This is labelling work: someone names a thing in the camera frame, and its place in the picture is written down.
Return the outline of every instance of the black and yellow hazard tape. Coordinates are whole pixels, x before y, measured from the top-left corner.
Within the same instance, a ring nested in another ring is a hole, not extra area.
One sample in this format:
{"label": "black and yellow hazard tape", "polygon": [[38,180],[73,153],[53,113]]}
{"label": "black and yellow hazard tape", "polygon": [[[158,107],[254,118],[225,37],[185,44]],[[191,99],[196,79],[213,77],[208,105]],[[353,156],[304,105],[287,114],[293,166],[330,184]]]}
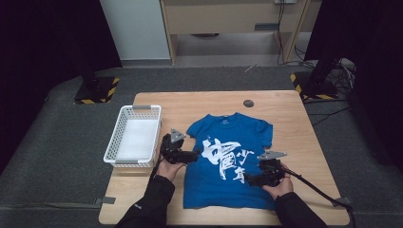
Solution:
{"label": "black and yellow hazard tape", "polygon": [[290,78],[291,78],[291,82],[293,82],[296,92],[299,94],[299,97],[303,101],[308,100],[308,99],[338,99],[337,94],[315,94],[315,95],[308,96],[308,95],[304,94],[302,87],[299,84],[299,81],[297,79],[297,76],[295,74],[291,74]]}
{"label": "black and yellow hazard tape", "polygon": [[110,86],[109,91],[107,92],[106,96],[104,98],[98,98],[98,99],[78,99],[75,100],[74,103],[75,104],[97,104],[97,103],[109,103],[110,100],[112,99],[113,94],[115,93],[116,90],[116,86],[119,83],[119,78],[114,78],[113,82]]}

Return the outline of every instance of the black stand base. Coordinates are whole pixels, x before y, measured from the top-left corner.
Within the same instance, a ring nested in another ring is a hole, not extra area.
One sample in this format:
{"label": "black stand base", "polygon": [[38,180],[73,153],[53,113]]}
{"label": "black stand base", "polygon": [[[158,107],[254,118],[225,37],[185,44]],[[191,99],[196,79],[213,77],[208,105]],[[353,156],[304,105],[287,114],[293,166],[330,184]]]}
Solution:
{"label": "black stand base", "polygon": [[119,79],[115,77],[98,78],[99,87],[97,89],[89,89],[85,83],[81,84],[75,98],[75,104],[95,104],[108,103],[112,99],[115,88]]}
{"label": "black stand base", "polygon": [[296,91],[301,99],[337,99],[337,88],[332,82],[325,80],[321,85],[310,83],[311,73],[308,71],[295,72],[291,75]]}

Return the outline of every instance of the blue t-shirt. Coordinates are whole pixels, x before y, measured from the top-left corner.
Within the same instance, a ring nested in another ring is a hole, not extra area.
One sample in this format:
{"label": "blue t-shirt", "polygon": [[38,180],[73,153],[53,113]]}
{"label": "blue t-shirt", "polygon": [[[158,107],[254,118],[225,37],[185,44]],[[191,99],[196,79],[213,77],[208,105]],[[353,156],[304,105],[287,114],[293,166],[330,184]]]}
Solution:
{"label": "blue t-shirt", "polygon": [[243,173],[259,175],[258,156],[270,147],[273,126],[240,113],[211,116],[194,122],[186,132],[201,154],[186,167],[183,208],[225,206],[274,209],[270,195],[250,186]]}

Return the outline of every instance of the hand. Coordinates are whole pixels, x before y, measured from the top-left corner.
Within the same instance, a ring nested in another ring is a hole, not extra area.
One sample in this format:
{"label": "hand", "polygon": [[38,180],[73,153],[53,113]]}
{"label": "hand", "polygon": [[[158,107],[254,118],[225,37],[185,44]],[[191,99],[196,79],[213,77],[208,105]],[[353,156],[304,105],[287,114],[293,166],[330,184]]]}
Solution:
{"label": "hand", "polygon": [[157,175],[173,181],[178,173],[178,170],[184,166],[184,163],[171,164],[167,160],[162,160],[158,166]]}
{"label": "hand", "polygon": [[[287,165],[281,163],[282,167],[288,169]],[[281,180],[280,184],[276,187],[270,187],[269,185],[263,185],[263,189],[267,191],[274,200],[282,195],[294,192],[293,183],[291,182],[291,175],[289,173],[284,174],[284,178]]]}

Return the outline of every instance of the white wall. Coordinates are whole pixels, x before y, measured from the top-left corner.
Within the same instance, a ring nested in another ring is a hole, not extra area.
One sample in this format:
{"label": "white wall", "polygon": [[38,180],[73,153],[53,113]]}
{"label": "white wall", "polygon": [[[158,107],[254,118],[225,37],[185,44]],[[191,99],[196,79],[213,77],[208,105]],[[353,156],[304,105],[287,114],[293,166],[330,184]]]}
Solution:
{"label": "white wall", "polygon": [[159,0],[101,0],[121,60],[170,59]]}

